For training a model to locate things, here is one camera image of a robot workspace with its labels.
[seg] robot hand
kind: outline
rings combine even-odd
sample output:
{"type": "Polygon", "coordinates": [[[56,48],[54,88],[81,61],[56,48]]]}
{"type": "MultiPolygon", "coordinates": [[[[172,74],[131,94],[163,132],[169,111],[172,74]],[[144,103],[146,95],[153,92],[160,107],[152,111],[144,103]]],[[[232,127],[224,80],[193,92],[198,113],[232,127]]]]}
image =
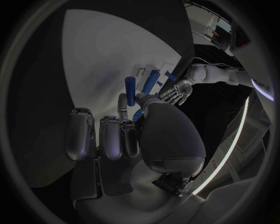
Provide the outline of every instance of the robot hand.
{"type": "Polygon", "coordinates": [[[186,77],[176,83],[171,89],[160,95],[161,100],[166,100],[174,105],[180,100],[179,105],[183,104],[189,95],[192,93],[192,82],[186,77]]]}

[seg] white curved edge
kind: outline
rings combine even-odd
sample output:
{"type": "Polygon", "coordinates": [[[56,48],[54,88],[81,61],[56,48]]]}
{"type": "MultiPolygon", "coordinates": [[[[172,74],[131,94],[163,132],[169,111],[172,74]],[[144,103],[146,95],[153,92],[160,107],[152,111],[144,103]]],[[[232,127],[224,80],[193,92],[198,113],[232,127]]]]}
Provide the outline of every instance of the white curved edge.
{"type": "Polygon", "coordinates": [[[261,88],[259,88],[258,85],[255,84],[254,80],[252,80],[252,84],[258,92],[260,92],[262,95],[264,95],[266,98],[270,99],[271,101],[274,101],[274,98],[268,95],[266,92],[264,92],[261,88]]]}
{"type": "Polygon", "coordinates": [[[218,167],[215,169],[215,171],[206,179],[206,181],[200,185],[197,189],[195,189],[192,194],[196,195],[198,192],[200,192],[211,180],[213,180],[213,178],[218,174],[218,172],[221,170],[221,168],[224,166],[224,164],[226,163],[226,161],[228,160],[228,158],[230,157],[243,128],[244,122],[245,122],[245,118],[246,118],[246,114],[247,114],[247,109],[248,109],[248,104],[249,104],[249,98],[247,98],[246,102],[245,102],[245,106],[244,106],[244,111],[243,111],[243,116],[240,122],[240,126],[237,130],[237,134],[232,142],[232,145],[229,149],[229,151],[227,152],[227,154],[224,156],[223,160],[221,161],[221,163],[218,165],[218,167]]]}

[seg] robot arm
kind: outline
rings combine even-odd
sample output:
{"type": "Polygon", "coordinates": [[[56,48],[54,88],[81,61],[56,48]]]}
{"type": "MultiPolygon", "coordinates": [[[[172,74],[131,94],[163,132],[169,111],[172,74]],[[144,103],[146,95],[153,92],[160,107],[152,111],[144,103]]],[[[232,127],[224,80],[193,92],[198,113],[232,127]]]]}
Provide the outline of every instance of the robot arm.
{"type": "Polygon", "coordinates": [[[179,101],[179,105],[181,105],[192,93],[192,85],[217,82],[253,87],[250,76],[244,70],[239,71],[237,68],[220,69],[211,64],[193,64],[193,67],[188,69],[183,79],[179,80],[173,88],[161,94],[160,98],[173,105],[181,99],[179,101]]]}

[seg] cable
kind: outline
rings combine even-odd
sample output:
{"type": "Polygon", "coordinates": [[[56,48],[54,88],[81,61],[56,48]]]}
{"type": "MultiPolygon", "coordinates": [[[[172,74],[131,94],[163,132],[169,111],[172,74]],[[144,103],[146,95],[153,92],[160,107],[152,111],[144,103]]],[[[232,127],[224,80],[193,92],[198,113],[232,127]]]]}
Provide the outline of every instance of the cable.
{"type": "Polygon", "coordinates": [[[193,60],[195,60],[195,59],[202,60],[202,61],[206,62],[207,64],[211,64],[211,65],[227,66],[227,67],[230,67],[230,68],[237,68],[237,67],[234,67],[234,66],[227,65],[227,64],[225,64],[225,63],[210,63],[210,62],[207,62],[206,60],[204,60],[204,59],[202,59],[202,58],[200,58],[200,57],[193,57],[193,58],[190,60],[190,62],[189,62],[189,66],[188,66],[189,68],[191,67],[192,62],[193,62],[193,60]]]}

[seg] blue object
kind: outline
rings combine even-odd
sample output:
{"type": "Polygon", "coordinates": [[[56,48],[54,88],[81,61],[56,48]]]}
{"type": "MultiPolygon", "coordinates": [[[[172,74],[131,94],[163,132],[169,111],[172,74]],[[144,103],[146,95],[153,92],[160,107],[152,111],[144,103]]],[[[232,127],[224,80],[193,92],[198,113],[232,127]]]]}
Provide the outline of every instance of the blue object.
{"type": "Polygon", "coordinates": [[[152,90],[153,86],[155,85],[156,81],[158,80],[160,76],[160,73],[156,70],[152,70],[150,76],[147,78],[143,90],[143,93],[150,93],[152,90]]]}
{"type": "Polygon", "coordinates": [[[159,86],[162,86],[163,84],[162,83],[160,83],[159,81],[157,81],[157,84],[159,85],[159,86]]]}
{"type": "Polygon", "coordinates": [[[172,81],[176,81],[176,79],[177,79],[174,75],[172,75],[172,74],[171,74],[170,72],[168,72],[168,71],[165,73],[165,75],[166,75],[168,78],[170,78],[172,81]]]}
{"type": "Polygon", "coordinates": [[[143,110],[142,109],[139,109],[138,111],[136,111],[136,113],[133,115],[133,121],[137,121],[139,117],[141,117],[143,114],[143,110]]]}
{"type": "Polygon", "coordinates": [[[135,82],[136,79],[134,77],[125,78],[127,105],[129,106],[135,105],[135,82]]]}

